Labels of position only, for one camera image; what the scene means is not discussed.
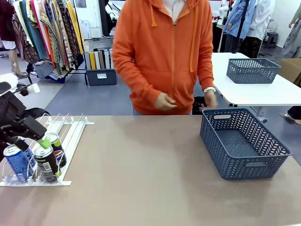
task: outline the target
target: barcode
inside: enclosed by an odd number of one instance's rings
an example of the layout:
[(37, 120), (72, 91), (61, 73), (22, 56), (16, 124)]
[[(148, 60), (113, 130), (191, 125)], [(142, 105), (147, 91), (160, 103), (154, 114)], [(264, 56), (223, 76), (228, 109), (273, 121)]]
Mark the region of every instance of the barcode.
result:
[(45, 170), (51, 170), (49, 162), (43, 163)]
[(18, 173), (18, 177), (21, 181), (25, 181), (25, 178), (22, 173)]

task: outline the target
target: binder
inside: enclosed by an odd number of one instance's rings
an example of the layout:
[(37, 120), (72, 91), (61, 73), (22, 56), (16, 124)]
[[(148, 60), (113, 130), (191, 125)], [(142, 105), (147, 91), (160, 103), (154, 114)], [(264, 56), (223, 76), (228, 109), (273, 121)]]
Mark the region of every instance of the binder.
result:
[(104, 50), (105, 68), (110, 69), (109, 52), (107, 49)]
[(91, 70), (91, 63), (90, 63), (90, 55), (89, 55), (89, 53), (85, 53), (85, 58), (86, 58), (87, 70)]
[(95, 56), (94, 56), (94, 52), (90, 52), (90, 63), (91, 63), (91, 69), (95, 70), (96, 69), (96, 65), (95, 65)]
[(101, 69), (104, 69), (103, 51), (102, 50), (98, 51), (98, 57), (99, 57), (99, 61), (100, 61), (100, 67), (101, 67)]
[(94, 52), (94, 55), (95, 55), (96, 69), (100, 69), (100, 63), (99, 63), (99, 57), (98, 57), (98, 51)]
[(110, 49), (110, 57), (111, 57), (111, 69), (114, 69), (113, 57), (112, 57), (112, 49)]

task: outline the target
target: person's left hand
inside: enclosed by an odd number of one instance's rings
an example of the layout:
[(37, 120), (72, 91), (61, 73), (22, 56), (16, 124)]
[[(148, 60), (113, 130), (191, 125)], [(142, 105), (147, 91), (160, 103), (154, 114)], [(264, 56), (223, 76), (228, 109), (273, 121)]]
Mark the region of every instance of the person's left hand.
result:
[(230, 31), (232, 24), (228, 23), (228, 31)]
[(207, 105), (206, 108), (217, 108), (216, 95), (213, 89), (210, 89), (205, 93), (205, 103)]

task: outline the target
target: can dispenser rack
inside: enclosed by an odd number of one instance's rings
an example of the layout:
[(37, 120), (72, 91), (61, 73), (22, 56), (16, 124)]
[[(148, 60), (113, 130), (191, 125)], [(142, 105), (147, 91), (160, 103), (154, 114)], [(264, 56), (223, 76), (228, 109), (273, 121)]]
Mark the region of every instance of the can dispenser rack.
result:
[[(63, 154), (66, 155), (66, 159), (67, 159), (67, 164), (61, 169), (59, 168), (59, 170), (61, 170), (62, 173), (57, 179), (57, 182), (52, 184), (44, 182), (38, 167), (35, 170), (32, 169), (33, 175), (28, 177), (27, 181), (20, 182), (17, 180), (17, 177), (14, 175), (14, 172), (11, 169), (10, 165), (8, 164), (8, 161), (5, 161), (2, 169), (2, 181), (0, 182), (0, 186), (22, 187), (22, 186), (70, 186), (71, 185), (71, 181), (64, 181), (64, 177), (71, 163), (72, 157), (75, 153), (81, 135), (84, 132), (85, 126), (94, 125), (94, 122), (89, 122), (87, 116), (84, 114), (82, 114), (81, 116), (72, 116), (70, 114), (66, 116), (63, 116), (62, 114), (58, 114), (57, 116), (43, 115), (41, 118), (39, 118), (38, 122), (40, 122), (45, 117), (48, 117), (46, 123), (44, 124), (44, 127), (47, 128), (47, 133), (57, 133), (60, 135), (62, 147), (64, 149)], [(32, 141), (29, 144), (29, 147), (32, 150), (37, 148), (37, 146), (39, 146), (39, 144), (36, 141)], [(28, 162), (27, 174), (29, 172), (30, 167), (31, 165)]]

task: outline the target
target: cardboard box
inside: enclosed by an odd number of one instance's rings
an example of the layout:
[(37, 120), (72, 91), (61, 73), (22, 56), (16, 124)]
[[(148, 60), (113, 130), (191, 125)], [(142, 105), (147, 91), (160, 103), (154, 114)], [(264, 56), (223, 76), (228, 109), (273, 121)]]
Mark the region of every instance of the cardboard box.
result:
[(301, 59), (282, 59), (279, 75), (299, 86), (301, 84)]

